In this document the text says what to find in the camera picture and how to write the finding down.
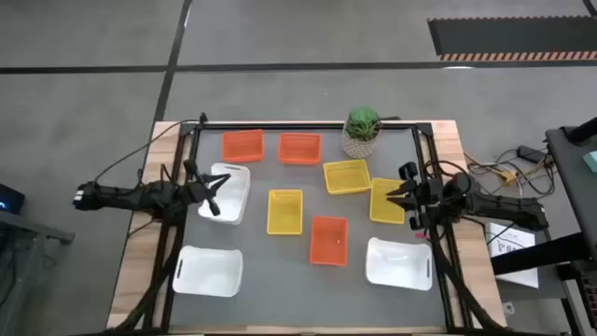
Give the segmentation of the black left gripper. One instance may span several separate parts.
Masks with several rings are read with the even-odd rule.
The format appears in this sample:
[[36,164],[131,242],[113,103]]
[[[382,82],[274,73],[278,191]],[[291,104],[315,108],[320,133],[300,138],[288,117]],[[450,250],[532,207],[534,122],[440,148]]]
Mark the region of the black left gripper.
[[231,178],[231,174],[206,175],[200,174],[198,166],[193,160],[183,162],[184,169],[188,175],[195,178],[194,182],[184,185],[183,191],[188,203],[208,202],[213,216],[221,214],[219,206],[214,201],[218,190]]

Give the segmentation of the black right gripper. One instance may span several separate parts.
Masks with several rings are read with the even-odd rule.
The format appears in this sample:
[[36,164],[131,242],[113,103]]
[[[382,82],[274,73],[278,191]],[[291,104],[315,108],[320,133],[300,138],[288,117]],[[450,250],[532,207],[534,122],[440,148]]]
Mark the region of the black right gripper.
[[424,179],[418,182],[415,179],[417,166],[414,161],[402,165],[398,172],[403,182],[397,189],[386,194],[386,200],[414,213],[410,219],[410,228],[414,231],[430,230],[440,225],[438,205],[443,189],[442,182],[439,179]]

